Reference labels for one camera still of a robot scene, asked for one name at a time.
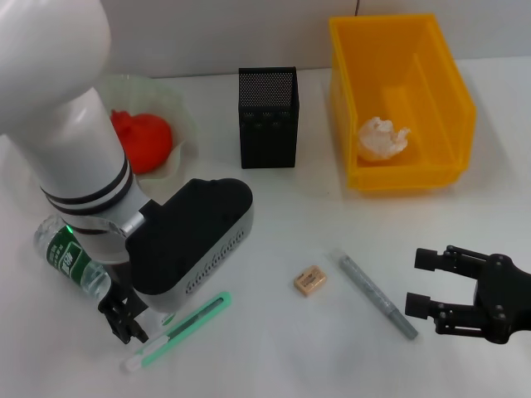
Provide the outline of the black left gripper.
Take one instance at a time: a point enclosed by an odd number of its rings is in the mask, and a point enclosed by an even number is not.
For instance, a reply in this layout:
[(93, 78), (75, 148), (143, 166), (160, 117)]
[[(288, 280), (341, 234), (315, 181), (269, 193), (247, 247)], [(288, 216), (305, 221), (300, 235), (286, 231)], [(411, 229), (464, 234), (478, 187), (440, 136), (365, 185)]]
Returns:
[(147, 305), (134, 292), (130, 262), (108, 265), (108, 274), (112, 279), (110, 296), (100, 301), (98, 310), (123, 344), (128, 344), (130, 337), (145, 343), (149, 338), (143, 317)]

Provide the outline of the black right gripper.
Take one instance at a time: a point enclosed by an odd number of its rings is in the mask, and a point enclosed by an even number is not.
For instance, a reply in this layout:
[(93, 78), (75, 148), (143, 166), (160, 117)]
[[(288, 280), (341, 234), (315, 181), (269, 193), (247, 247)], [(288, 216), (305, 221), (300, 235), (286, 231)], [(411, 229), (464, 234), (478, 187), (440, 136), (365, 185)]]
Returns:
[(530, 274), (501, 254), (484, 255), (448, 245), (442, 254), (417, 249), (414, 267), (437, 269), (477, 280), (471, 305), (443, 303), (408, 293), (405, 313), (432, 318), (440, 335), (478, 337), (505, 344), (512, 334), (530, 331)]

